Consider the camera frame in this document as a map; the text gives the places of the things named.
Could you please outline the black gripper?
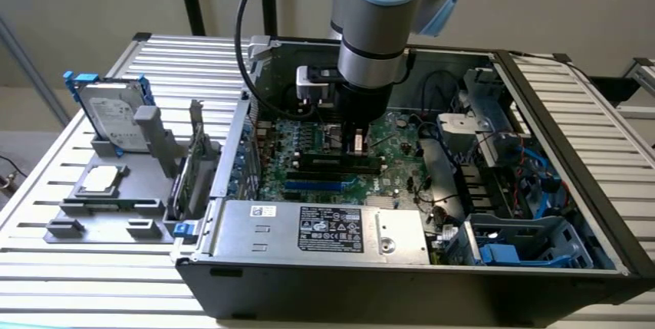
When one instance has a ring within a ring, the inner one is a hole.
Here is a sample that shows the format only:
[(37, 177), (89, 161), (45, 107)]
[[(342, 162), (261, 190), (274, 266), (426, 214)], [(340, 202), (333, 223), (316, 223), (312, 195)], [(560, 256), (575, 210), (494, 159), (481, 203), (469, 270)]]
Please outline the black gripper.
[(336, 85), (334, 108), (342, 127), (364, 129), (385, 112), (393, 85), (373, 89), (349, 83)]

